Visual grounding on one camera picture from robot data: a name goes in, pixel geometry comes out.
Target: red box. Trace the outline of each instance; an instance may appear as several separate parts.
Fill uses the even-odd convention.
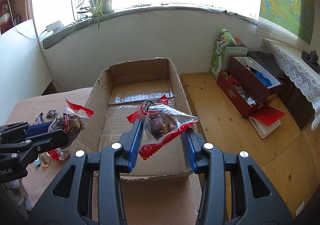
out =
[[[267,77],[273,85],[271,87],[266,87],[244,64],[248,64],[259,72],[262,72],[264,77]],[[283,85],[271,72],[249,56],[232,56],[229,61],[227,72],[236,78],[242,87],[246,89],[256,101],[255,105],[250,106],[238,91],[233,88],[228,80],[219,73],[217,85],[227,95],[243,118],[254,113],[263,106],[269,105],[281,91]]]

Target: clear plastic bag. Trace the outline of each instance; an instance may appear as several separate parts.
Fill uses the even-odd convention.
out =
[[[197,121],[164,104],[150,106],[143,125],[148,141],[142,141],[140,156],[146,160]]]
[[[165,95],[158,100],[144,101],[127,117],[130,123],[141,119],[147,136],[142,138],[139,154],[146,160],[181,132],[198,121],[198,118],[168,106]]]
[[[68,100],[66,101],[67,105],[64,106],[62,112],[48,128],[48,131],[62,129],[68,133],[69,141],[67,145],[47,152],[56,161],[64,160],[71,153],[70,145],[77,138],[81,130],[85,129],[83,119],[91,119],[93,115],[92,110],[73,104]]]
[[[140,106],[137,107],[137,109],[135,110],[134,113],[127,116],[127,120],[132,124],[134,123],[134,121],[136,119],[141,119],[142,121],[144,121],[144,119],[148,113],[149,107],[157,105],[157,104],[168,105],[169,104],[168,98],[165,95],[163,95],[159,99],[144,101]]]

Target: notebook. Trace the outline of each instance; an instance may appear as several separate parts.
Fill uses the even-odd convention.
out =
[[[251,114],[249,116],[249,121],[258,132],[260,138],[264,139],[280,126],[280,118],[283,116],[284,112],[267,106]]]

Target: wooden floor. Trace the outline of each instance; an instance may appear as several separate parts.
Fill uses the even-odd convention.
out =
[[[207,142],[222,151],[247,151],[273,183],[292,215],[310,199],[320,177],[319,128],[303,133],[279,100],[271,106],[285,112],[281,125],[261,140],[249,120],[241,115],[217,86],[210,73],[184,74],[181,82],[191,111],[199,117],[198,131]],[[230,188],[226,190],[227,211],[230,213]]]

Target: white lace trim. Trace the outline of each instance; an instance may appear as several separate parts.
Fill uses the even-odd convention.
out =
[[[315,109],[315,119],[311,129],[315,130],[320,123],[320,82],[311,75],[301,63],[297,62],[289,53],[277,47],[276,44],[262,39],[258,50],[264,53],[272,53],[277,64],[290,78],[302,94],[312,103]]]

